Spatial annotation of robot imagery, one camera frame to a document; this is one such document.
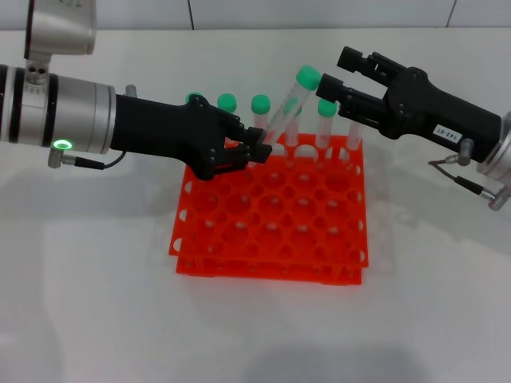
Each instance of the green tube cap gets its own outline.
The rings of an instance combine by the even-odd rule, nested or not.
[[[296,80],[305,89],[316,90],[321,81],[321,73],[309,65],[304,65],[296,75]]]
[[[186,95],[186,98],[184,99],[184,102],[188,103],[190,101],[190,97],[191,96],[202,96],[202,93],[200,92],[190,92],[189,94]]]
[[[321,99],[318,103],[318,113],[323,117],[333,117],[337,113],[337,104]]]
[[[230,93],[221,94],[217,100],[218,107],[227,113],[234,113],[238,104],[236,103],[236,97]]]
[[[265,94],[258,94],[252,98],[252,111],[255,114],[263,115],[270,112],[270,97]]]

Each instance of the label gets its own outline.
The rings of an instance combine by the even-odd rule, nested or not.
[[[435,136],[440,136],[441,138],[445,138],[446,140],[449,140],[450,142],[454,142],[457,144],[460,142],[460,139],[463,137],[462,134],[455,132],[454,130],[450,130],[449,128],[444,128],[443,126],[437,126],[433,134]]]

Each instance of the green led ring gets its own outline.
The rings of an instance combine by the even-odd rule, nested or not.
[[[68,140],[56,140],[53,143],[53,147],[59,150],[70,150],[73,144]]]

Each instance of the white table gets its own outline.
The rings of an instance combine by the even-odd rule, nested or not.
[[[23,39],[0,33],[0,62],[23,65]],[[92,57],[55,57],[52,71],[173,104],[232,92],[248,124],[251,97],[281,100],[303,64],[381,96],[335,67],[350,45],[503,115],[510,43],[511,30],[100,32]],[[315,121],[311,101],[303,130]],[[52,171],[46,150],[1,144],[0,381],[509,381],[511,215],[427,166],[445,149],[365,139],[360,287],[176,275],[182,164],[128,155],[106,172]]]

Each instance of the cable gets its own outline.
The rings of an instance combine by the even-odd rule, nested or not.
[[[87,168],[87,169],[96,169],[96,170],[105,170],[114,167],[119,164],[123,158],[125,158],[126,152],[122,152],[119,157],[110,164],[103,164],[99,161],[89,160],[88,158],[76,157],[74,161],[74,166],[77,168]]]
[[[106,164],[103,169],[110,169],[113,168],[115,165],[119,164],[123,158],[125,158],[126,152],[122,152],[120,156],[117,157],[117,159],[110,164]]]
[[[445,164],[446,161],[445,160],[441,160],[441,161],[430,161],[428,162],[428,165],[431,165],[432,167],[434,167],[435,169],[437,169],[441,174],[443,174],[444,176],[446,176],[447,178],[450,178],[452,181],[456,181],[456,177],[454,177],[452,174],[448,173],[447,171],[445,171],[444,169],[440,168],[440,165],[443,165]]]
[[[447,164],[446,160],[439,160],[439,161],[430,161],[428,162],[428,165],[433,166],[435,169],[437,169],[441,174],[449,178],[450,180],[454,181],[456,184],[464,187],[468,191],[472,192],[475,195],[481,195],[482,192],[488,192],[491,194],[491,192],[486,191],[484,187],[482,187],[480,184],[476,184],[475,182],[472,182],[471,180],[468,180],[466,178],[460,177],[460,176],[453,176],[452,174],[448,173],[446,170],[440,168],[440,165]]]

